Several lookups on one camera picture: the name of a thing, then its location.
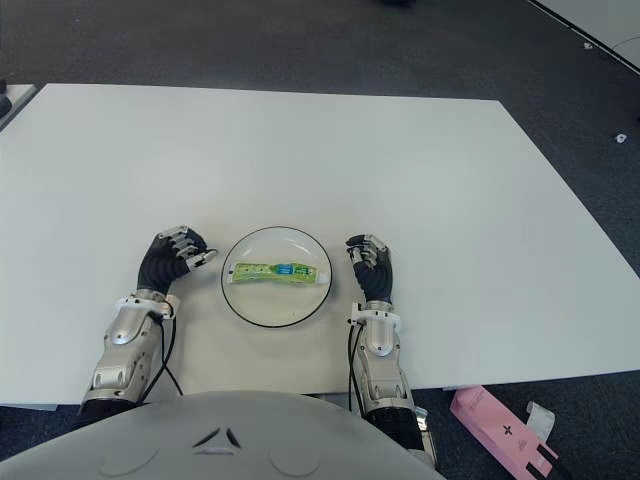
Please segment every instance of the white table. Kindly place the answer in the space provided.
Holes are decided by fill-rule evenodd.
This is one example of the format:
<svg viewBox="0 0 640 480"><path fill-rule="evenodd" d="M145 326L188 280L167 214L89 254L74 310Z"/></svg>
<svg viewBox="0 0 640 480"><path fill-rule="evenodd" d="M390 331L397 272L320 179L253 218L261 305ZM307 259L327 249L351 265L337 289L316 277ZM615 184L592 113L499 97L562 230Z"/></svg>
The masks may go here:
<svg viewBox="0 0 640 480"><path fill-rule="evenodd" d="M640 280L495 101L49 85L0 135L0 221L3 403L80 401L113 303L181 223L221 251L174 288L186 392L345 391L361 232L392 248L414 388L640 368ZM282 330L220 292L229 248L269 225L334 266Z"/></svg>

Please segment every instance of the robotic arm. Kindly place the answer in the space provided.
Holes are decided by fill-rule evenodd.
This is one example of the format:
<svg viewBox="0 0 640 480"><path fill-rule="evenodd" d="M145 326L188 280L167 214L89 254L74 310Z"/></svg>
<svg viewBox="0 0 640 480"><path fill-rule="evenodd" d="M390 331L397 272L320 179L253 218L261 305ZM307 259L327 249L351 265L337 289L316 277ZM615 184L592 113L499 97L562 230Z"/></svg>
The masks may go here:
<svg viewBox="0 0 640 480"><path fill-rule="evenodd" d="M169 287L217 253L186 226L156 235L140 265L135 293L116 304L117 314L104 335L104 353L82 401L75 428L144 402L152 386L145 390L154 353L164 337L165 320L174 322L167 357L173 347L179 300L167 295ZM161 359L161 370L167 368L165 358Z"/></svg>
<svg viewBox="0 0 640 480"><path fill-rule="evenodd" d="M357 303L352 306L348 342L350 380L361 415L424 459L416 407L400 368L397 332L401 322L391 303L393 271L389 248L374 235L357 235L346 243L366 299L364 309Z"/></svg>

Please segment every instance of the black cable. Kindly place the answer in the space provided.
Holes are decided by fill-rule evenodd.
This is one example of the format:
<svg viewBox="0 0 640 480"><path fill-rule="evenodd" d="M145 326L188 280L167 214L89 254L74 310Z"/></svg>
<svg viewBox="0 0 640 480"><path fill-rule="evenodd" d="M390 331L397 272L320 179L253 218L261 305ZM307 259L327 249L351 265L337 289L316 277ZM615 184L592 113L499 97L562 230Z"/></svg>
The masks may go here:
<svg viewBox="0 0 640 480"><path fill-rule="evenodd" d="M171 305L166 300L163 300L163 302L166 303L167 306L171 309L170 315L173 318L173 331L175 331L175 329L176 329L176 316L175 316L175 310L173 309L173 305ZM162 329L162 334L163 334L163 339L162 339L162 358L164 358L164 327L162 326L162 322L160 322L160 328ZM176 390L178 390L178 393L180 394L180 396L183 396L184 393L182 392L182 388L180 388L180 384L178 383L178 380L176 380L176 377L173 375L173 372L169 369L169 358L168 357L167 357L167 360L164 363L165 363L164 369L167 371L167 373L171 377L171 381L176 386Z"/></svg>
<svg viewBox="0 0 640 480"><path fill-rule="evenodd" d="M356 349L358 348L358 341L360 340L360 334L362 333L363 327L360 326L358 329L358 333L356 334L356 341L353 344L353 350L349 355L349 374L351 375L351 380L353 381L353 390L356 394L356 400L358 401L358 408L360 409L360 416L364 418L365 412L364 407L362 405L362 396L360 395L360 389L358 388L358 382L356 380L355 372L353 371L353 359L356 356Z"/></svg>
<svg viewBox="0 0 640 480"><path fill-rule="evenodd" d="M164 346L164 329L163 328L160 329L160 332L162 333L162 345ZM167 356L162 358L162 365L158 369L158 373L156 373L156 376L153 377L153 380L151 381L147 389L144 391L144 393L140 397L140 400L138 400L138 405L142 405L144 403L144 401L147 399L147 396L149 396L149 392L151 392L153 387L158 382L160 375L162 375L162 372L166 370L167 362L169 361L169 358L171 358L171 353L173 352L173 345L175 343L175 340L176 340L176 317L175 315L173 315L173 330L171 332L171 341L169 342L169 350L167 351Z"/></svg>
<svg viewBox="0 0 640 480"><path fill-rule="evenodd" d="M173 328L176 328L176 319L173 319ZM160 329L162 330L162 358L164 357L164 327L162 326L162 323L160 324ZM165 371L169 374L169 376L171 377L171 381L173 382L173 384L176 386L176 390L178 390L178 393L180 394L180 396L183 396L184 393L182 392L182 388L180 388L180 384L178 383L178 380L176 380L176 377L174 377L173 372L169 369L169 358L167 357L167 360L165 361L165 367L164 367Z"/></svg>
<svg viewBox="0 0 640 480"><path fill-rule="evenodd" d="M353 363L351 363L351 338L353 337L353 323L349 329L349 340L347 340L347 361L349 362L349 411L351 408L351 376L353 375Z"/></svg>

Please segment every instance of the black glove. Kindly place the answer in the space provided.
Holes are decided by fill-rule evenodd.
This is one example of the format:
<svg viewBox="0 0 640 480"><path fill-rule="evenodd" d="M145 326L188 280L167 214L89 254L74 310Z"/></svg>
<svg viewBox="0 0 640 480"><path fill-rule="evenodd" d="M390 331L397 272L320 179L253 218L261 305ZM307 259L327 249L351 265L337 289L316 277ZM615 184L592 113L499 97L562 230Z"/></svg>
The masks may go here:
<svg viewBox="0 0 640 480"><path fill-rule="evenodd" d="M393 270L389 248L374 235L356 235L347 240L347 252L367 302L391 303Z"/></svg>
<svg viewBox="0 0 640 480"><path fill-rule="evenodd" d="M217 253L217 250L208 249L202 237L189 227L183 225L165 230L156 235L142 259L138 290L166 295L174 280L204 265Z"/></svg>

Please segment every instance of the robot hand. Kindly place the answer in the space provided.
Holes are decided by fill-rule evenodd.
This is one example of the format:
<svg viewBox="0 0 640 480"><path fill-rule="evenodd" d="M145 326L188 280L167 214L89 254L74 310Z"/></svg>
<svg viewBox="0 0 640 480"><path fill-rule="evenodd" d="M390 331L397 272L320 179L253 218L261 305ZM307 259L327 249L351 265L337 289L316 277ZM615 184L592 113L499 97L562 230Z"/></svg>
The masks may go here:
<svg viewBox="0 0 640 480"><path fill-rule="evenodd" d="M144 401L162 371L169 372L167 362L175 339L179 303L175 297L167 299L169 287L217 253L186 226L156 235L140 265L136 292L116 304L116 317L104 335L104 353L94 370L75 427L135 408ZM166 319L173 321L169 349L161 358L161 369L147 387L154 354L163 343L162 322Z"/></svg>
<svg viewBox="0 0 640 480"><path fill-rule="evenodd" d="M159 233L153 239L138 271L138 290L167 294L171 283L218 254L208 249L200 235L187 226Z"/></svg>
<svg viewBox="0 0 640 480"><path fill-rule="evenodd" d="M375 235L356 235L347 240L353 271L367 302L391 303L393 271L389 248Z"/></svg>

